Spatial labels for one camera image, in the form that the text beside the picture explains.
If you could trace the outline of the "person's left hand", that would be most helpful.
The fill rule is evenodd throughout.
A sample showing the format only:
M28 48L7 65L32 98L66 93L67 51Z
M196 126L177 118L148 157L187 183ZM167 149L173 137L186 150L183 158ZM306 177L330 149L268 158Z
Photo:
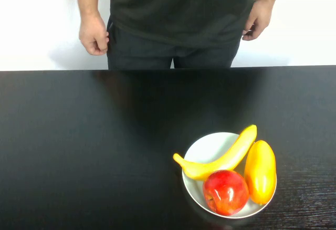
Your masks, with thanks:
M242 33L242 40L252 41L260 36L270 23L273 6L270 0L254 1Z

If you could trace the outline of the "person's right hand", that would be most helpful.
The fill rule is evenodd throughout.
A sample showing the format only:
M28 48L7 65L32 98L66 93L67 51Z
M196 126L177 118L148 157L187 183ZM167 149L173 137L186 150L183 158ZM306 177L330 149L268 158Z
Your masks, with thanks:
M81 16L79 40L90 55L100 56L107 52L109 33L98 11Z

